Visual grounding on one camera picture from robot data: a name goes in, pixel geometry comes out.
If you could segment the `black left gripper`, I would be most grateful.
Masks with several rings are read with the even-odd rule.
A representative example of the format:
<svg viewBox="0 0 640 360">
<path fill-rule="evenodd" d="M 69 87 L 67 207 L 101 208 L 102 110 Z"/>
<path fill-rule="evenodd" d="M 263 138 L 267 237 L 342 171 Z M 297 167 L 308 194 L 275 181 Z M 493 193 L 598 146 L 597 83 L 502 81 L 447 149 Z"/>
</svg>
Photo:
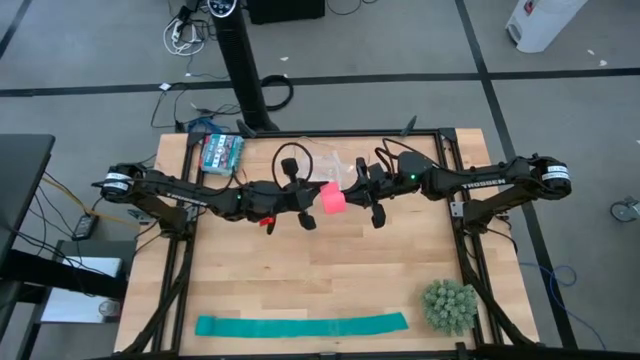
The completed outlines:
<svg viewBox="0 0 640 360">
<path fill-rule="evenodd" d="M 253 190 L 256 198 L 252 204 L 256 205 L 256 213 L 260 216 L 259 224 L 267 230 L 274 230 L 279 214 L 296 212 L 300 226 L 305 230 L 314 230 L 316 221 L 307 209 L 314 206 L 315 197 L 327 184 L 327 181 L 302 181 L 291 183 L 288 189 L 274 193 Z"/>
</svg>

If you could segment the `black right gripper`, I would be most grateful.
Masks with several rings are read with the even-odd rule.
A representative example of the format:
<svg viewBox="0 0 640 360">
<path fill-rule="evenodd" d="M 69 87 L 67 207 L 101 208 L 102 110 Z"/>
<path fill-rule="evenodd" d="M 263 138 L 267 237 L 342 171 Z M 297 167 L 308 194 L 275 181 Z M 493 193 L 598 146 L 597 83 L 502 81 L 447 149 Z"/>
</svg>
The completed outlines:
<svg viewBox="0 0 640 360">
<path fill-rule="evenodd" d="M 394 179 L 389 171 L 385 171 L 379 163 L 367 166 L 357 164 L 358 177 L 353 185 L 343 190 L 345 202 L 371 208 L 371 222 L 375 229 L 385 225 L 386 213 L 380 200 L 394 196 Z"/>
</svg>

